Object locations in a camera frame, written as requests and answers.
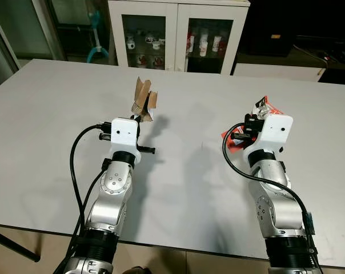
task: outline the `white desk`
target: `white desk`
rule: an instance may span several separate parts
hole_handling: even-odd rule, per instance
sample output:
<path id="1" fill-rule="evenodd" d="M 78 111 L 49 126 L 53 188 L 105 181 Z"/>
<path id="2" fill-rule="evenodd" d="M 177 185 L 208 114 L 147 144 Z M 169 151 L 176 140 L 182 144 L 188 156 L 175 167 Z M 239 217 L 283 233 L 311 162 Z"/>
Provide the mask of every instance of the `white desk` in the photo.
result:
<path id="1" fill-rule="evenodd" d="M 280 159 L 312 211 L 320 263 L 345 267 L 345 86 L 333 84 L 33 60 L 0 86 L 1 225 L 72 233 L 71 145 L 85 127 L 131 114 L 138 75 L 159 92 L 139 140 L 157 154 L 135 168 L 122 240 L 267 258 L 255 204 L 224 161 L 220 133 L 268 95 L 294 117 Z M 108 150 L 97 131 L 80 142 L 82 196 Z"/>

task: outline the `tiled floor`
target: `tiled floor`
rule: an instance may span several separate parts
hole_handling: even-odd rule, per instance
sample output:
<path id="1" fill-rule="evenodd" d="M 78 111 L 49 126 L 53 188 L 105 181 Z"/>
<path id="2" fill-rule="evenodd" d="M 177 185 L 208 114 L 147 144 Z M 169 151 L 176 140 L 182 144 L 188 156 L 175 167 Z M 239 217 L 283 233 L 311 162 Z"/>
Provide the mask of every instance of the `tiled floor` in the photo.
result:
<path id="1" fill-rule="evenodd" d="M 16 229 L 0 228 L 0 233 L 32 251 L 40 251 L 41 260 L 34 263 L 0 245 L 0 274 L 53 273 L 65 254 L 70 238 Z M 169 248 L 118 244 L 113 261 L 113 274 L 141 265 L 153 274 L 267 274 L 266 261 L 233 259 L 201 253 L 177 251 Z M 325 274 L 345 274 L 345 270 L 324 269 Z"/>

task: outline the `silver robotic arm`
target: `silver robotic arm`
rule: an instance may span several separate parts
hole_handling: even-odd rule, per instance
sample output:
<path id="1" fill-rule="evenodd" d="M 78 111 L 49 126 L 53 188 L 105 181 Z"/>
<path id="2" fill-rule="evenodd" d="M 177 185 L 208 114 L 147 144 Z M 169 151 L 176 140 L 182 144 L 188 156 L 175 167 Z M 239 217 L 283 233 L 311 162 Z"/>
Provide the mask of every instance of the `silver robotic arm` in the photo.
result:
<path id="1" fill-rule="evenodd" d="M 110 130 L 99 138 L 111 141 L 111 160 L 99 181 L 99 196 L 86 219 L 83 236 L 77 241 L 74 256 L 65 274 L 111 274 L 113 257 L 127 214 L 127 201 L 132 193 L 132 172 L 141 161 L 141 152 L 154 148 L 137 145 L 139 120 L 116 118 Z"/>
<path id="2" fill-rule="evenodd" d="M 232 163 L 229 165 L 249 179 L 256 178 L 249 182 L 249 190 L 256 203 L 256 215 L 266 242 L 271 266 L 268 272 L 321 274 L 312 240 L 311 214 L 303 212 L 299 198 L 288 193 L 289 190 L 296 195 L 291 191 L 284 163 L 275 157 L 283 151 L 292 123 L 292 117 L 287 115 L 267 113 L 259 119 L 257 115 L 247 114 L 242 124 L 244 133 L 232 133 L 232 128 L 227 135 L 246 142 L 243 156 L 250 165 L 250 175 L 238 171 Z M 260 179 L 276 185 L 260 182 Z"/>

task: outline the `table surface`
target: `table surface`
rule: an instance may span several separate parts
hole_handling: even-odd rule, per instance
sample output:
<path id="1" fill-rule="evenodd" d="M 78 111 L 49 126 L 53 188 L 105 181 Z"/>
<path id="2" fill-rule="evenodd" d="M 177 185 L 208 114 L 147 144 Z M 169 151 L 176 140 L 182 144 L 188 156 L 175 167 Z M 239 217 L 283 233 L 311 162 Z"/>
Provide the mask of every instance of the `table surface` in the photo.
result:
<path id="1" fill-rule="evenodd" d="M 294 118 L 279 159 L 314 217 L 319 261 L 345 267 L 345 86 L 334 84 L 33 60 L 0 86 L 0 225 L 72 233 L 72 143 L 91 124 L 131 115 L 137 76 L 159 94 L 139 140 L 157 153 L 135 168 L 122 240 L 267 258 L 247 180 L 225 163 L 220 134 L 268 95 Z M 75 153 L 82 196 L 109 150 L 98 134 Z M 241 152 L 232 159 L 248 171 Z"/>

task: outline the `black stand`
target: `black stand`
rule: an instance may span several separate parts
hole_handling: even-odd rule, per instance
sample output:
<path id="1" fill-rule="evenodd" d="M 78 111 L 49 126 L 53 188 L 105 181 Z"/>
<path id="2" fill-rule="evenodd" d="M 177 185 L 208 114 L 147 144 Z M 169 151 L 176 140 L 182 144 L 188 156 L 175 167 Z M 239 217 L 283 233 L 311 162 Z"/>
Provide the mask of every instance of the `black stand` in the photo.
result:
<path id="1" fill-rule="evenodd" d="M 28 259 L 38 262 L 41 257 L 26 248 L 23 248 L 21 245 L 17 244 L 16 242 L 8 239 L 7 237 L 0 234 L 0 244 L 12 251 L 18 252 L 20 255 L 27 257 Z"/>

